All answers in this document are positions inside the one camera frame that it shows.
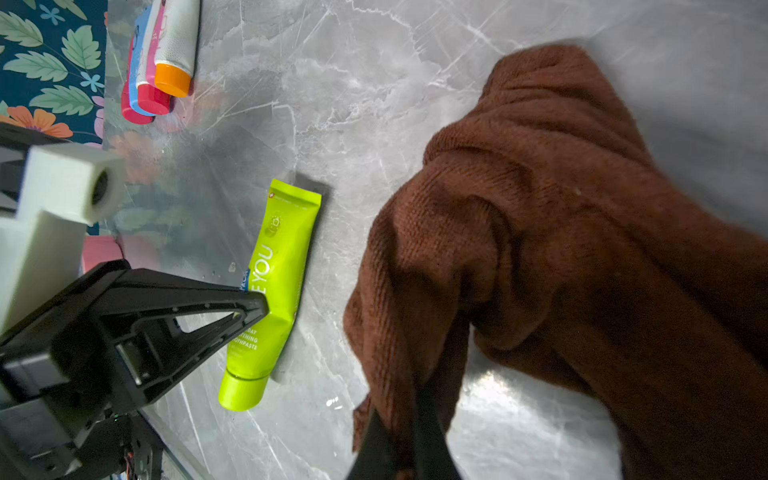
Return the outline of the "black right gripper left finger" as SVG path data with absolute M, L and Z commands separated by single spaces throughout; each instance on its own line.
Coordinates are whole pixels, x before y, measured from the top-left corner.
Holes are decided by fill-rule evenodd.
M 394 443 L 376 409 L 370 413 L 362 445 L 347 479 L 416 479 L 413 467 L 402 468 L 398 464 Z

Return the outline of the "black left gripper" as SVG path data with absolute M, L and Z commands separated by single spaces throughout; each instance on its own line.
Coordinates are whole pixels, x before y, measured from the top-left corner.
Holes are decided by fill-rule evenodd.
M 140 409 L 268 313 L 262 293 L 98 265 L 1 337 L 2 478 L 155 478 Z

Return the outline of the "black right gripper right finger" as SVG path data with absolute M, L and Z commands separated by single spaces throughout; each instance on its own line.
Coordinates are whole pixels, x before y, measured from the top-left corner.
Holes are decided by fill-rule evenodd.
M 425 386 L 417 396 L 413 420 L 414 466 L 419 480 L 460 480 L 445 432 L 437 415 L 433 391 Z

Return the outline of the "green Curaprox toothpaste tube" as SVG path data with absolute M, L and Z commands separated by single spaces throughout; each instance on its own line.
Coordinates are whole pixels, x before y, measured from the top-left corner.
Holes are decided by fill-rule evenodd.
M 274 179 L 243 288 L 265 296 L 269 313 L 227 347 L 220 405 L 243 412 L 261 401 L 291 334 L 322 196 Z

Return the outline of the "brown cloth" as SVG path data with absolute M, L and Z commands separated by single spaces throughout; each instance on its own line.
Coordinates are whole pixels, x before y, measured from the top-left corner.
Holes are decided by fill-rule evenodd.
M 418 395 L 448 427 L 475 342 L 589 395 L 626 479 L 767 475 L 767 243 L 682 194 L 582 48 L 502 58 L 375 218 L 344 330 L 397 478 Z

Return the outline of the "white tube orange cap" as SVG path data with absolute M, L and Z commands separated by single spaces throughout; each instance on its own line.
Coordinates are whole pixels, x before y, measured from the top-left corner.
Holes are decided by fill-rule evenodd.
M 158 18 L 155 86 L 177 98 L 190 93 L 200 28 L 200 0 L 170 0 Z

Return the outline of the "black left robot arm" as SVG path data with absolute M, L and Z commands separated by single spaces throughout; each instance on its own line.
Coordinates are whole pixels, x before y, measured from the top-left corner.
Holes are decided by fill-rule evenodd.
M 2 477 L 160 478 L 142 409 L 268 311 L 258 292 L 99 264 L 1 338 Z

